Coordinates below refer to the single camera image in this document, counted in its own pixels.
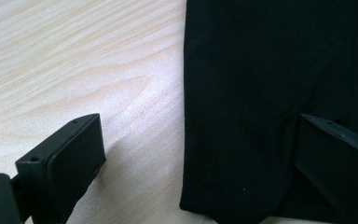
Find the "wooden table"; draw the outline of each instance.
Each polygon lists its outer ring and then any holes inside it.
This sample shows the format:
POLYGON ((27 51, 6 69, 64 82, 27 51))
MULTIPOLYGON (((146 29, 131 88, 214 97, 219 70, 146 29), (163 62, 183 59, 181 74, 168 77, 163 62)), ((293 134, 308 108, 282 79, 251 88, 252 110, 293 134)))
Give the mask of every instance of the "wooden table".
POLYGON ((107 162, 69 223, 214 223, 178 207, 185 13, 184 0, 0 1, 0 173, 100 113, 107 162))

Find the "wood grain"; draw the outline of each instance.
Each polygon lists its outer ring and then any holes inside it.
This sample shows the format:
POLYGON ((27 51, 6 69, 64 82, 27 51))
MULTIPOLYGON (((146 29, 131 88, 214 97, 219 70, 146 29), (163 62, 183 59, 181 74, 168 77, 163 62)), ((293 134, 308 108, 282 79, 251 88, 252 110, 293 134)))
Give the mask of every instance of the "wood grain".
POLYGON ((178 208, 185 13, 184 0, 0 1, 0 173, 100 113, 107 163, 69 223, 213 223, 178 208))

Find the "screw hole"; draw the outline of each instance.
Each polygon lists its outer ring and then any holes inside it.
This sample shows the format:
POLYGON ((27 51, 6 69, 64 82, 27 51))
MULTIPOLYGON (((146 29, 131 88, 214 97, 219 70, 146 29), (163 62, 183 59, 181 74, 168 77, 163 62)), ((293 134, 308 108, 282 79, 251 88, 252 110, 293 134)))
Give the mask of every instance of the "screw hole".
POLYGON ((42 160, 41 156, 34 156, 30 159, 30 161, 40 161, 40 160, 42 160))

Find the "black cloth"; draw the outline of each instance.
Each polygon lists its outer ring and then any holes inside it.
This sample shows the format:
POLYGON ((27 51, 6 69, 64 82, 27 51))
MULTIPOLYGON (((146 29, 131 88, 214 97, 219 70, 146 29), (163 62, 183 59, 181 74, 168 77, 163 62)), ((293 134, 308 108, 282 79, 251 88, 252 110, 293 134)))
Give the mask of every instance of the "black cloth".
POLYGON ((345 222, 292 164, 297 117, 358 133, 358 1, 187 0, 180 207, 345 222))

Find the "table surface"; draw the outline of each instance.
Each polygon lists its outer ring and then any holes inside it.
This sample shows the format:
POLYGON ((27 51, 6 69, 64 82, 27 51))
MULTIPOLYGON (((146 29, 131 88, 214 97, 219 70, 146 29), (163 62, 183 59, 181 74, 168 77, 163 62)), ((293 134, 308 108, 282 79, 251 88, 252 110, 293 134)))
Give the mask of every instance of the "table surface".
POLYGON ((214 223, 178 206, 185 14, 185 0, 0 1, 0 173, 100 113, 107 162, 68 223, 214 223))

